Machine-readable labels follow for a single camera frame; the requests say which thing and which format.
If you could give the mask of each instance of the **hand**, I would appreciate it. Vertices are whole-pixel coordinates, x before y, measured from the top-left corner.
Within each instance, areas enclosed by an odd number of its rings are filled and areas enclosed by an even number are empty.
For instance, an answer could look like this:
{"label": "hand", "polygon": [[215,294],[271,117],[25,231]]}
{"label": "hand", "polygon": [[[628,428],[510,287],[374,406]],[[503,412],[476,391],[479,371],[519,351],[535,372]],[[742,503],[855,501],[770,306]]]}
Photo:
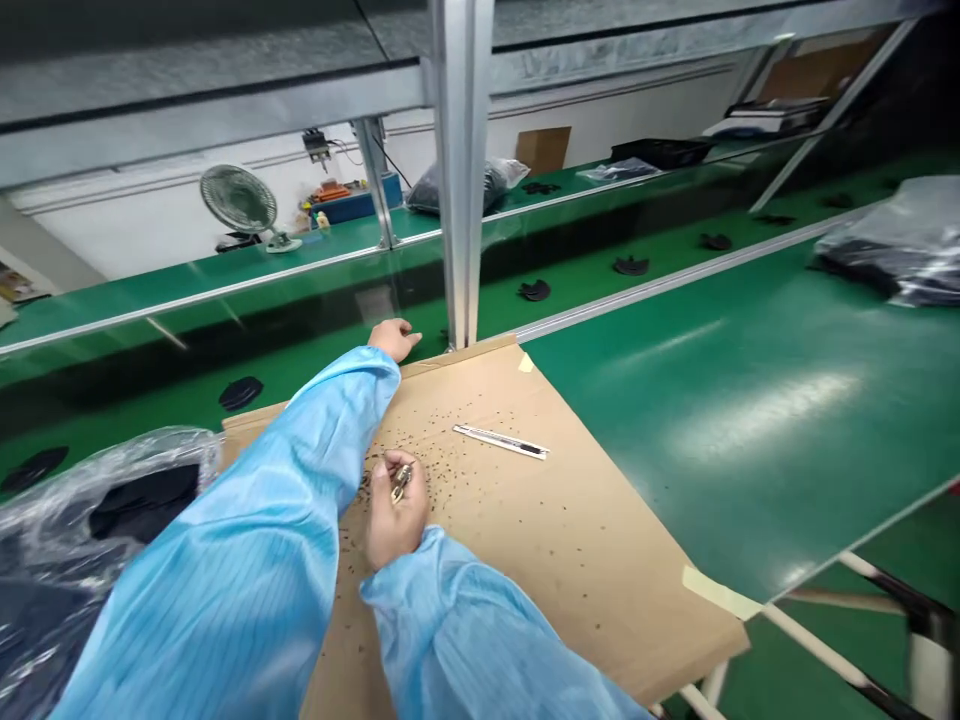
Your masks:
{"label": "hand", "polygon": [[[401,465],[413,471],[396,505],[390,497],[393,474]],[[370,524],[367,526],[367,560],[374,571],[420,547],[427,524],[427,474],[416,457],[403,450],[387,450],[370,476]]]}
{"label": "hand", "polygon": [[423,337],[423,333],[411,333],[411,330],[413,326],[403,318],[384,320],[370,332],[367,345],[380,348],[399,365]]}

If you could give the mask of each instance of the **finger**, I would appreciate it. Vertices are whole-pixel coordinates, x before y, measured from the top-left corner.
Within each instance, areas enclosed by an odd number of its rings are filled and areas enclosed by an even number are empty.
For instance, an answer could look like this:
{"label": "finger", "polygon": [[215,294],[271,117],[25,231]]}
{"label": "finger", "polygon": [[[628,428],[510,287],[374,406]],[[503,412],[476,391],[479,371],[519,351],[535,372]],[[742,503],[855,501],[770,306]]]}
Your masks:
{"label": "finger", "polygon": [[416,455],[412,455],[406,450],[384,450],[383,459],[391,465],[413,465],[419,462]]}
{"label": "finger", "polygon": [[389,510],[393,505],[390,499],[390,492],[393,490],[390,482],[390,473],[387,471],[387,465],[382,460],[373,467],[370,474],[370,504],[373,514],[377,515]]}

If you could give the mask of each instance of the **orange object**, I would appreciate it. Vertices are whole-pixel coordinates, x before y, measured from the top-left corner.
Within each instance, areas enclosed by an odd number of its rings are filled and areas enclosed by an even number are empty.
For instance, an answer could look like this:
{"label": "orange object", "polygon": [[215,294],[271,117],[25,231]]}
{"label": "orange object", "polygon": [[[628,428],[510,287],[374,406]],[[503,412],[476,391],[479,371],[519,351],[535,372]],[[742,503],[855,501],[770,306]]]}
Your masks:
{"label": "orange object", "polygon": [[317,188],[317,192],[315,192],[313,196],[317,199],[317,202],[327,202],[329,200],[347,197],[349,194],[350,191],[336,180],[327,180]]}

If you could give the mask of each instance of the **wall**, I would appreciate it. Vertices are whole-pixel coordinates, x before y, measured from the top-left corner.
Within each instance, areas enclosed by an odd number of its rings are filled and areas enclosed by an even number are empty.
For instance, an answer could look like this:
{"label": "wall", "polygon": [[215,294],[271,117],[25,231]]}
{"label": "wall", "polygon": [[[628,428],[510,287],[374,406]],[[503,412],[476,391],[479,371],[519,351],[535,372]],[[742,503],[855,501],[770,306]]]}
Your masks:
{"label": "wall", "polygon": [[[722,117],[747,57],[740,53],[497,100],[487,151],[512,157],[517,133],[571,125],[569,167],[602,159],[611,145],[639,137],[696,135]],[[398,113],[385,118],[384,126],[387,153],[415,183],[436,154],[432,111]],[[240,162],[254,169],[277,195],[282,225],[292,224],[299,200],[328,175],[341,182],[363,178],[363,168],[354,164],[360,152],[349,125],[327,131],[347,145],[334,152],[329,173],[309,161],[299,134],[293,134],[27,188],[10,200],[103,276],[126,277],[214,254],[226,228],[207,212],[197,188],[200,173],[211,164]]]}
{"label": "wall", "polygon": [[0,262],[46,292],[62,293],[97,285],[105,277],[0,197]]}

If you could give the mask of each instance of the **blue box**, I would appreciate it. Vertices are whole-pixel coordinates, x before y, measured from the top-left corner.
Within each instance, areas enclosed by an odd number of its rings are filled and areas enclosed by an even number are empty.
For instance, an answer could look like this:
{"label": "blue box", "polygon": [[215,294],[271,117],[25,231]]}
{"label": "blue box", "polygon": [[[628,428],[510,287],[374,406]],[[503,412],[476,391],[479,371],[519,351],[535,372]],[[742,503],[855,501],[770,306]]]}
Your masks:
{"label": "blue box", "polygon": [[[403,192],[400,190],[400,176],[397,173],[389,173],[383,176],[383,192],[387,197],[387,206],[391,208],[399,207],[403,204]],[[369,190],[360,190],[351,193],[349,197],[328,200],[323,203],[315,203],[310,207],[310,229],[317,229],[317,213],[322,212],[327,216],[331,225],[356,220],[360,217],[373,215],[373,198],[370,197]]]}

